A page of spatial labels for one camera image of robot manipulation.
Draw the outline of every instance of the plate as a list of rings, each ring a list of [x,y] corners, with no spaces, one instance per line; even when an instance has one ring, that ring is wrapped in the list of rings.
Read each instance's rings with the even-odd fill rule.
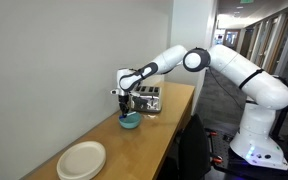
[[[101,171],[105,160],[104,146],[86,141],[64,152],[57,162],[57,173],[61,180],[88,180]]]

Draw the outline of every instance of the toaster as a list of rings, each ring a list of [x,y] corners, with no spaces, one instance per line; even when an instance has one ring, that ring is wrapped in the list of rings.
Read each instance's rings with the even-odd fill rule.
[[[130,96],[133,111],[158,113],[162,109],[162,88],[154,86],[138,86],[137,96]]]

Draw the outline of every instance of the wooden table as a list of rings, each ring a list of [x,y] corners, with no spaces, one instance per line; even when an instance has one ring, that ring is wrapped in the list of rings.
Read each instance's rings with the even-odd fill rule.
[[[72,143],[97,141],[105,147],[105,165],[94,179],[156,179],[177,130],[190,118],[194,94],[189,85],[163,82],[158,86],[164,93],[159,114],[141,113],[139,127],[127,130],[119,125],[117,112]],[[24,179],[59,179],[56,165],[67,148]]]

